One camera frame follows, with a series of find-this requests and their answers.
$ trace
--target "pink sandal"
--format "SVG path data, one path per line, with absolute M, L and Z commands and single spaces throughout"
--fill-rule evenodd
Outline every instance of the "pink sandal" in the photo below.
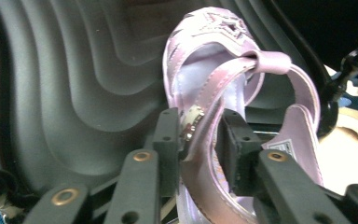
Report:
M 228 192 L 217 171 L 213 142 L 224 108 L 245 118 L 244 108 L 257 96 L 264 73 L 287 74 L 296 103 L 288 107 L 280 133 L 262 147 L 286 148 L 322 185 L 314 152 L 320 106 L 312 81 L 285 54 L 259 50 L 235 14 L 215 7 L 187 14 L 168 40 L 163 70 L 169 106 L 179 109 L 184 139 L 181 176 L 186 187 L 177 199 L 181 222 L 200 223 L 202 213 L 212 223 L 255 223 L 248 211 L 252 205 L 239 203 L 241 197 Z

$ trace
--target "shoe label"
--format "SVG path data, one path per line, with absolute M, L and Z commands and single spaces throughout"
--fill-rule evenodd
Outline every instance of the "shoe label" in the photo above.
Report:
M 284 151 L 287 154 L 291 155 L 294 159 L 296 159 L 295 152 L 293 151 L 292 139 L 287 139 L 281 142 L 277 142 L 271 145 L 267 145 L 268 149 L 277 149 L 280 151 Z

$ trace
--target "brass screw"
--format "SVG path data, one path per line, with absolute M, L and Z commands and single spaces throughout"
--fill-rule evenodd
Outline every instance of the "brass screw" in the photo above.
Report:
M 148 152 L 138 152 L 133 155 L 133 159 L 136 161 L 148 161 L 152 158 L 152 155 Z
M 78 195 L 78 189 L 63 189 L 53 196 L 51 202 L 57 206 L 66 205 L 71 203 Z
M 286 161 L 286 156 L 280 152 L 270 152 L 268 157 L 273 161 Z

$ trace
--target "white label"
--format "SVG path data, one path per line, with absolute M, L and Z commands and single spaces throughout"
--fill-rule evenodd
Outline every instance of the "white label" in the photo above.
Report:
M 287 139 L 281 142 L 277 142 L 271 145 L 267 145 L 268 149 L 277 149 L 280 151 L 284 151 L 287 154 L 291 155 L 294 159 L 296 159 L 295 152 L 293 151 L 293 144 L 291 139 Z

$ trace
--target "ridged black surface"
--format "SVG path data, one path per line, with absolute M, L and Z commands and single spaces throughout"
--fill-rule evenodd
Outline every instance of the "ridged black surface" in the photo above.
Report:
M 0 0 L 0 168 L 37 194 L 117 177 L 167 107 L 161 60 L 168 35 L 201 7 L 242 15 L 262 49 L 285 51 L 307 70 L 260 4 Z M 279 123 L 292 101 L 287 78 L 268 77 L 250 119 Z

